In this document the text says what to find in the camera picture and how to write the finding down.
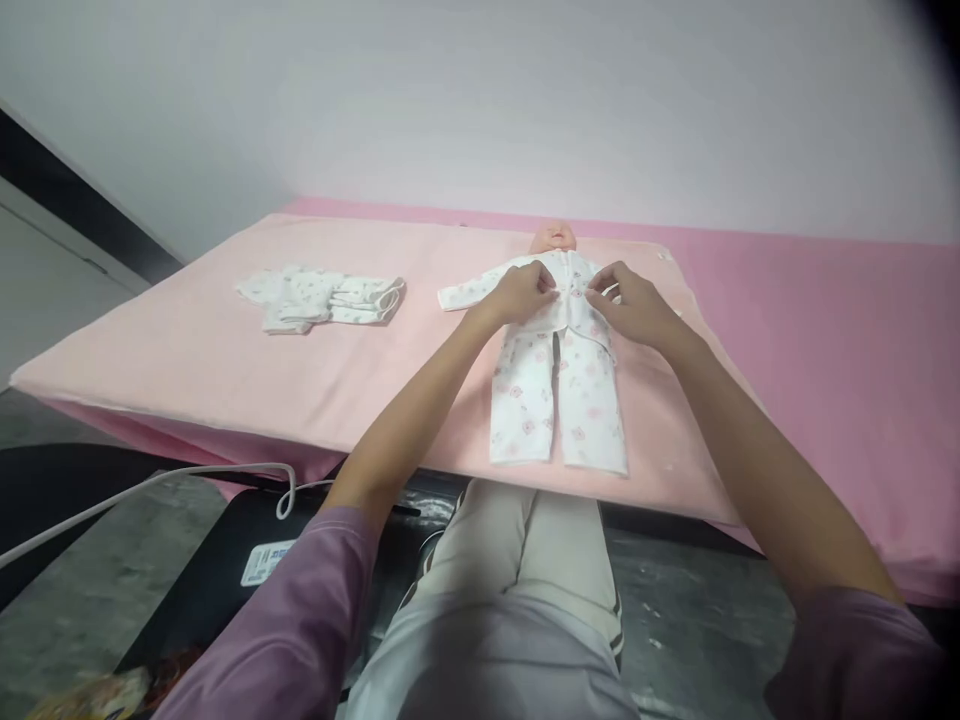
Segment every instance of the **floor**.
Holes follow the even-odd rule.
[[[114,441],[0,394],[0,449],[45,442]],[[430,492],[405,502],[441,521],[452,511]],[[23,717],[40,698],[112,671],[223,508],[204,483],[161,484],[108,512],[34,580],[0,614],[0,717]],[[763,686],[786,653],[793,613],[768,564],[620,529],[607,540],[623,599],[623,679],[641,713],[769,718]]]

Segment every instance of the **doll head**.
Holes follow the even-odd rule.
[[[551,250],[576,250],[577,238],[565,220],[545,220],[533,236],[530,254],[537,255]]]

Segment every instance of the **hand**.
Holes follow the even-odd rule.
[[[587,302],[607,319],[614,330],[633,342],[663,352],[665,346],[675,339],[689,335],[696,337],[696,333],[667,305],[654,284],[637,275],[622,260],[594,275],[587,285],[586,296]],[[619,305],[613,302],[618,296]]]
[[[529,265],[507,270],[493,291],[480,301],[477,310],[497,325],[523,323],[557,299],[560,293],[556,287],[550,271],[542,262],[534,260]]]

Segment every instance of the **white baby pajamas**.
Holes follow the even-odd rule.
[[[541,261],[560,296],[523,325],[509,325],[493,378],[490,462],[549,461],[553,442],[554,335],[559,340],[558,433],[567,465],[627,474],[627,453],[606,319],[587,302],[600,271],[577,252],[552,250],[511,260],[438,293],[444,310],[470,307],[511,267]]]
[[[302,335],[322,322],[368,325],[390,319],[400,302],[401,278],[345,275],[289,265],[237,284],[237,292],[266,310],[268,335]]]

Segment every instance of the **leg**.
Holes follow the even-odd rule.
[[[553,442],[553,333],[507,332],[493,378],[490,462],[548,462]]]
[[[623,648],[620,598],[595,501],[537,493],[527,520],[517,584],[507,592],[566,610],[599,632],[619,656]]]
[[[401,607],[430,595],[499,595],[517,581],[527,518],[536,491],[473,479],[426,572]]]
[[[576,467],[627,474],[613,358],[599,343],[567,329],[560,343],[560,444]]]

